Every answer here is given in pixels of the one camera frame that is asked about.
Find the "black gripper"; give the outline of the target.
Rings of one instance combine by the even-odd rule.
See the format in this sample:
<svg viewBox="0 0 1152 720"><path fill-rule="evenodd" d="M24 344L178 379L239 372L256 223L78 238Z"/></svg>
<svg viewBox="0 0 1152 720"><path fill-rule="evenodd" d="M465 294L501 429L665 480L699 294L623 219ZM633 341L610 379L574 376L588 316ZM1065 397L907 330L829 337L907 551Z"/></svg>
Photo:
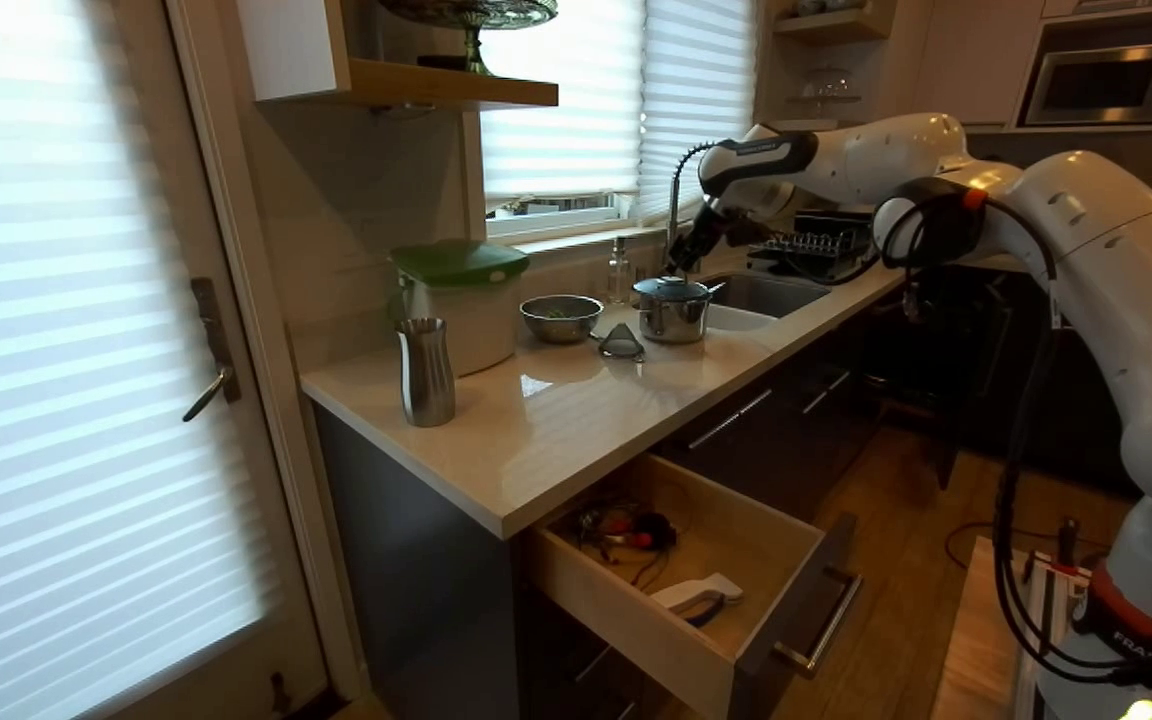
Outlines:
<svg viewBox="0 0 1152 720"><path fill-rule="evenodd" d="M676 271L691 271L731 228L737 214L702 206L691 223L670 242L669 259Z"/></svg>

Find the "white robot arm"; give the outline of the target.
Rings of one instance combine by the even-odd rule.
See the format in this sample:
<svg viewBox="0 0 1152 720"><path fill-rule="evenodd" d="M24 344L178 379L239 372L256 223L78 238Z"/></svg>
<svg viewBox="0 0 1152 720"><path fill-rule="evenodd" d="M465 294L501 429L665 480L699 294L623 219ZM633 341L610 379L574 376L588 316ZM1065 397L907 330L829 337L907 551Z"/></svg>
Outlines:
<svg viewBox="0 0 1152 720"><path fill-rule="evenodd" d="M1120 466L1138 489L1088 572L1085 608L1037 653L1040 697L1055 720L1152 704L1152 187L1085 148L1026 167L980 161L955 118L907 112L823 134L756 126L702 148L699 191L669 249L680 271L718 242L779 238L798 191L864 214L893 265L991 244L1033 271L1092 352L1120 416Z"/></svg>

